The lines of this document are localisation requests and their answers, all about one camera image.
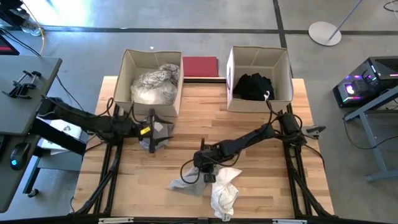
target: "red book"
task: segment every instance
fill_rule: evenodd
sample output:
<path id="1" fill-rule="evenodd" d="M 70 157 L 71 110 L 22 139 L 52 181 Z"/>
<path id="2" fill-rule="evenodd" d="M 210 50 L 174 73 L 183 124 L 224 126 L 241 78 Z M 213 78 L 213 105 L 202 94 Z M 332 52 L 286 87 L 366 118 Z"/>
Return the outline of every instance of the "red book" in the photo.
<path id="1" fill-rule="evenodd" d="M 185 77 L 218 77 L 217 57 L 183 57 Z"/>

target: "wooden tabletop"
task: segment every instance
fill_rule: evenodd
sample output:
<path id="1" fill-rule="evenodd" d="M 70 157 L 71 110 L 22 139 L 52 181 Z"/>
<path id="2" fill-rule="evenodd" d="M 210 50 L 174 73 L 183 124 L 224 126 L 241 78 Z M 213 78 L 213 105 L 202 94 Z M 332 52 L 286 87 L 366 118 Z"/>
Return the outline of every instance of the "wooden tabletop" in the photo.
<path id="1" fill-rule="evenodd" d="M 116 79 L 104 77 L 97 114 L 105 110 Z M 293 79 L 293 84 L 293 112 L 303 119 L 304 125 L 312 125 L 304 80 Z M 179 178 L 181 165 L 199 150 L 201 138 L 205 138 L 207 144 L 238 138 L 266 123 L 268 115 L 227 112 L 225 84 L 184 83 L 180 115 L 172 132 L 174 138 L 165 149 L 149 154 L 137 139 L 124 140 L 112 216 L 214 217 L 210 206 L 211 184 L 206 187 L 204 196 L 196 197 L 168 190 L 170 181 Z M 98 142 L 94 139 L 88 147 Z M 319 150 L 315 140 L 308 139 L 308 145 Z M 96 147 L 84 157 L 73 201 L 75 210 L 84 204 L 98 185 L 104 151 L 105 146 Z M 308 188 L 325 210 L 333 213 L 322 160 L 306 147 L 302 149 L 302 159 Z M 279 140 L 268 139 L 247 148 L 235 168 L 241 169 L 242 173 L 232 181 L 239 190 L 233 205 L 234 218 L 294 217 L 284 152 Z M 107 191 L 105 189 L 102 209 Z M 304 212 L 299 190 L 298 195 Z"/>

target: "gray floor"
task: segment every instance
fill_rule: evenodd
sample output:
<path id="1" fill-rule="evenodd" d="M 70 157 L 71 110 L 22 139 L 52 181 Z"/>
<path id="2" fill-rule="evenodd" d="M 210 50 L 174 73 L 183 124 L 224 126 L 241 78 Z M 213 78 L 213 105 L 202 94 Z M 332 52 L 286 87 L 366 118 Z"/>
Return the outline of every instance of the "gray floor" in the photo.
<path id="1" fill-rule="evenodd" d="M 305 30 L 316 21 L 340 23 L 356 0 L 279 0 L 285 29 Z M 393 12 L 382 9 L 384 0 L 364 0 L 343 30 L 398 30 Z M 155 27 L 276 29 L 272 0 L 173 0 L 173 1 L 34 1 L 26 0 L 38 20 L 46 25 L 88 27 Z M 13 32 L 35 49 L 40 38 Z M 344 218 L 397 223 L 398 181 L 367 183 L 365 175 L 377 172 L 371 151 L 353 147 L 344 132 L 341 118 L 346 111 L 337 107 L 331 89 L 368 56 L 398 55 L 398 36 L 344 35 L 334 47 L 322 47 L 307 35 L 287 35 L 294 76 L 304 78 L 312 115 L 317 124 L 327 127 L 320 147 L 335 213 Z M 125 49 L 179 50 L 184 55 L 209 55 L 219 59 L 219 73 L 225 74 L 226 59 L 232 45 L 280 46 L 276 34 L 140 34 L 140 33 L 46 33 L 44 55 L 60 57 L 60 78 L 75 98 L 93 111 L 102 77 L 117 75 Z M 22 54 L 32 55 L 17 48 Z M 66 97 L 58 84 L 50 95 Z M 378 139 L 398 134 L 396 116 L 372 116 Z M 350 135 L 368 146 L 360 125 L 349 125 Z M 387 165 L 398 167 L 397 141 L 383 148 Z M 1 220 L 63 215 L 69 212 L 78 174 L 43 170 L 36 188 L 42 194 L 27 198 L 18 190 Z"/>

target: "white cloth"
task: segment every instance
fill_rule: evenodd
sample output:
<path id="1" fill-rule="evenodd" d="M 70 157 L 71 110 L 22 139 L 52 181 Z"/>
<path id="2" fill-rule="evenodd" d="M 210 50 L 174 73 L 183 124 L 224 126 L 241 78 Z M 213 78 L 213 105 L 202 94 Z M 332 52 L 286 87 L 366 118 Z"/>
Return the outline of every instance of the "white cloth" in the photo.
<path id="1" fill-rule="evenodd" d="M 234 204 L 239 191 L 231 184 L 231 181 L 242 171 L 235 168 L 222 168 L 218 171 L 216 182 L 211 190 L 211 207 L 214 215 L 225 222 L 228 222 L 234 215 Z"/>

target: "cardboard box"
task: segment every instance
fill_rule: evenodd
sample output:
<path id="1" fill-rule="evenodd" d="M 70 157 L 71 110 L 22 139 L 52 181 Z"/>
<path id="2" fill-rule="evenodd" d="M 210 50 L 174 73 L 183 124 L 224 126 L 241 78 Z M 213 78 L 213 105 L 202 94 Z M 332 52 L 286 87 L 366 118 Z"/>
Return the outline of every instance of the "cardboard box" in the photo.
<path id="1" fill-rule="evenodd" d="M 126 50 L 123 55 L 120 73 L 114 91 L 114 100 L 116 104 L 123 108 L 124 111 L 129 111 L 132 105 L 130 86 L 134 79 L 146 72 L 158 71 L 158 68 L 165 63 L 172 63 L 180 67 L 177 96 L 173 104 L 146 105 L 135 103 L 134 114 L 148 114 L 148 110 L 153 108 L 159 116 L 177 117 L 180 111 L 181 92 L 184 79 L 181 52 L 140 52 L 136 50 Z"/>
<path id="2" fill-rule="evenodd" d="M 235 112 L 269 112 L 265 101 L 234 98 L 233 89 L 244 75 L 259 73 L 271 79 L 275 99 L 272 109 L 285 109 L 293 100 L 293 84 L 287 49 L 274 47 L 232 47 L 227 71 L 227 110 Z"/>

